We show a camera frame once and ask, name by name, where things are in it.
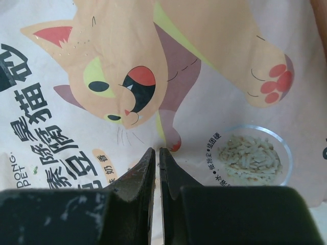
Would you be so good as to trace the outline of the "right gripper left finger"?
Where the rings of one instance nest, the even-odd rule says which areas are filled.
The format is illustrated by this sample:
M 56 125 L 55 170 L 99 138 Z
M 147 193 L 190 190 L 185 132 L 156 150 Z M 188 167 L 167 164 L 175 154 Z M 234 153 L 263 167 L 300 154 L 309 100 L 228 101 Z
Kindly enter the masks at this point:
M 102 189 L 1 192 L 1 244 L 150 244 L 155 150 Z

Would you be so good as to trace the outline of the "pink cat litter bag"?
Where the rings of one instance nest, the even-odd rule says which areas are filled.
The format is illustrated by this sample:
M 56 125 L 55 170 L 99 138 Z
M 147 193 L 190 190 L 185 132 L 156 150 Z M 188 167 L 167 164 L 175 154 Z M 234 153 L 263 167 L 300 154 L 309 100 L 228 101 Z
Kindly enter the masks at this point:
M 101 188 L 147 148 L 326 200 L 326 1 L 1 1 L 1 189 Z

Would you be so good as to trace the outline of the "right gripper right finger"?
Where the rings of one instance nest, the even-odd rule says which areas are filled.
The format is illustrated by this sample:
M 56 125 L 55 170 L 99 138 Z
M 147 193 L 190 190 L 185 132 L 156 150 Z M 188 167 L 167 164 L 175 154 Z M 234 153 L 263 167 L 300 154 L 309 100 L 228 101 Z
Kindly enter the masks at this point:
M 159 151 L 164 244 L 323 244 L 299 193 L 284 186 L 203 186 Z

